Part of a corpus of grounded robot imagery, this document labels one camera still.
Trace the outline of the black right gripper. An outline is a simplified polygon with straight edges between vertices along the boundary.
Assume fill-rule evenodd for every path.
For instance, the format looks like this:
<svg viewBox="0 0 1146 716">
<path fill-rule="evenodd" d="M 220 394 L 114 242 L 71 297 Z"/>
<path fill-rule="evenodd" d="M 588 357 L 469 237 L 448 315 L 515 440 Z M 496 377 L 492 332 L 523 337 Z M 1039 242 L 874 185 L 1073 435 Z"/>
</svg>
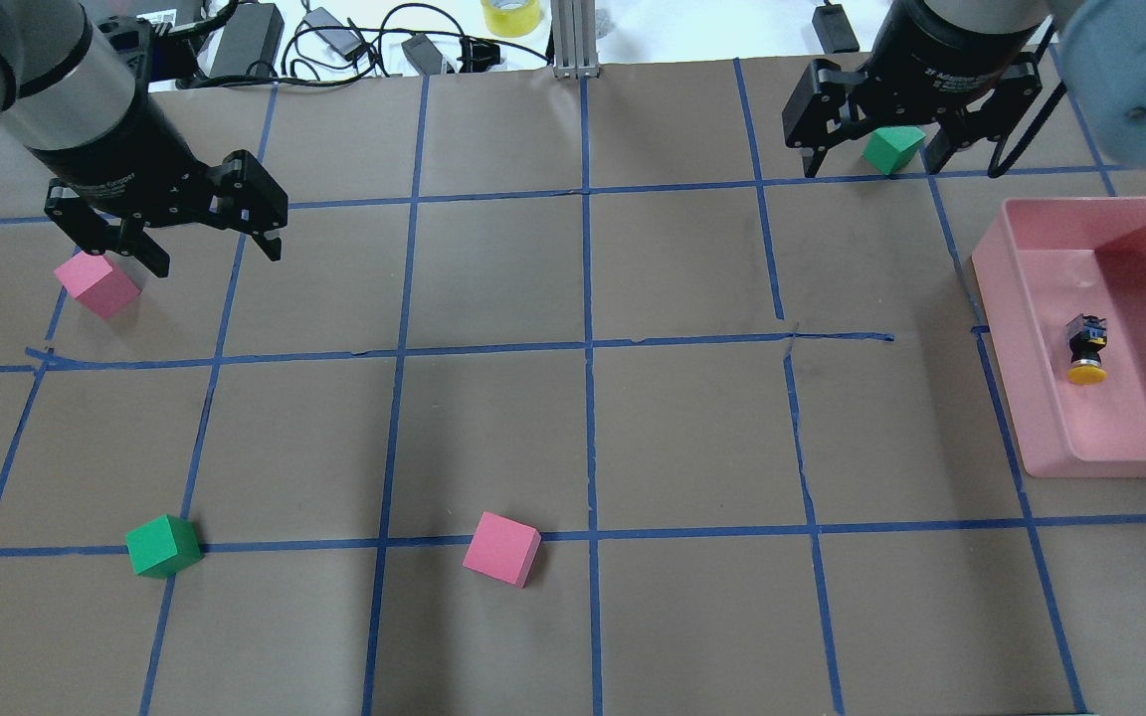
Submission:
<svg viewBox="0 0 1146 716">
<path fill-rule="evenodd" d="M 784 142 L 799 150 L 802 175 L 816 178 L 829 150 L 868 136 L 873 119 L 926 125 L 945 112 L 924 157 L 937 175 L 979 140 L 1005 141 L 1031 109 L 1038 61 L 1017 54 L 1035 30 L 1033 1 L 894 1 L 859 72 L 808 62 L 782 109 Z M 978 109 L 964 105 L 991 87 Z"/>
</svg>

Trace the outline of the pink cube near left arm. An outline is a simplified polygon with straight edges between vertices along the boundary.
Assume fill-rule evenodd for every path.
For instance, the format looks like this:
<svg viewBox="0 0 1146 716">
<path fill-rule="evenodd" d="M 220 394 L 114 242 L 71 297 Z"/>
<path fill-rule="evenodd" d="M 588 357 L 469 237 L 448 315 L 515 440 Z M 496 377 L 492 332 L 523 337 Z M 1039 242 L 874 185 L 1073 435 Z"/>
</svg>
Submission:
<svg viewBox="0 0 1146 716">
<path fill-rule="evenodd" d="M 107 255 L 79 251 L 52 273 L 69 297 L 101 320 L 113 318 L 142 294 L 139 282 Z"/>
</svg>

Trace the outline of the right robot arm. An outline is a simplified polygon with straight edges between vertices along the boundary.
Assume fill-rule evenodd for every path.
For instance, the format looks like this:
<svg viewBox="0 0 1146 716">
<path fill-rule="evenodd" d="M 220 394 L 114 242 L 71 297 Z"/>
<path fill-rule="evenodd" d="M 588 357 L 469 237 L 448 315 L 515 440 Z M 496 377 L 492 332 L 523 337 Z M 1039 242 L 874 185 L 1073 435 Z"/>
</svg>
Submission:
<svg viewBox="0 0 1146 716">
<path fill-rule="evenodd" d="M 1146 170 L 1146 1 L 894 1 L 868 60 L 804 69 L 782 110 L 804 175 L 879 128 L 936 125 L 924 166 L 992 142 L 1005 175 L 1063 99 L 1104 157 Z"/>
</svg>

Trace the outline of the green cube near right arm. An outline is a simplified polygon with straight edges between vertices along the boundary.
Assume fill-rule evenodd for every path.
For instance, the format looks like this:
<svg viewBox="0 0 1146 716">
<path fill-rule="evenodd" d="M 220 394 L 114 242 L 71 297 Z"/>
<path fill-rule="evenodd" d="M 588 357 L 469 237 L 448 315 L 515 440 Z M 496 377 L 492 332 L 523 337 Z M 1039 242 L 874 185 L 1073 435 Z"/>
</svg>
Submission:
<svg viewBox="0 0 1146 716">
<path fill-rule="evenodd" d="M 865 141 L 862 158 L 879 175 L 896 175 L 918 154 L 926 132 L 917 126 L 876 128 Z"/>
</svg>

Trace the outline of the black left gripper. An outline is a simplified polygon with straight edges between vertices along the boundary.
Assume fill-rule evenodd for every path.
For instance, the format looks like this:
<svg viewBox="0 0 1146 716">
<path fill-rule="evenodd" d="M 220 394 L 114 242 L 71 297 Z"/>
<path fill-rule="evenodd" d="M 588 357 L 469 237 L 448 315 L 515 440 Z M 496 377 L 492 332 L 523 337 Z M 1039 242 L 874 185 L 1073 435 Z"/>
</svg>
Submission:
<svg viewBox="0 0 1146 716">
<path fill-rule="evenodd" d="M 243 233 L 269 262 L 283 257 L 286 190 L 248 150 L 206 167 L 155 101 L 134 101 L 113 128 L 87 144 L 26 148 L 61 181 L 47 186 L 45 217 L 84 254 L 133 258 L 165 280 L 171 258 L 146 235 L 146 221 Z M 100 212 L 123 221 L 113 225 Z"/>
</svg>

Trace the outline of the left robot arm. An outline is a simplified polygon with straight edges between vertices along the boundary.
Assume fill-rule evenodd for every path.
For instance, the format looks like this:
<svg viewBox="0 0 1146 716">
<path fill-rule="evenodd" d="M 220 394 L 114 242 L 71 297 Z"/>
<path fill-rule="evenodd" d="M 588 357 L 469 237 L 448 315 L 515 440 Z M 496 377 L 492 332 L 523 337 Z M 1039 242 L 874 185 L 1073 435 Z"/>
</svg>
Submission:
<svg viewBox="0 0 1146 716">
<path fill-rule="evenodd" d="M 168 27 L 92 18 L 79 1 L 0 1 L 0 128 L 50 171 L 44 214 L 83 254 L 132 258 L 166 277 L 171 259 L 149 230 L 204 225 L 282 257 L 283 187 L 248 150 L 205 164 L 150 95 L 191 72 L 193 38 L 226 26 L 238 6 Z"/>
</svg>

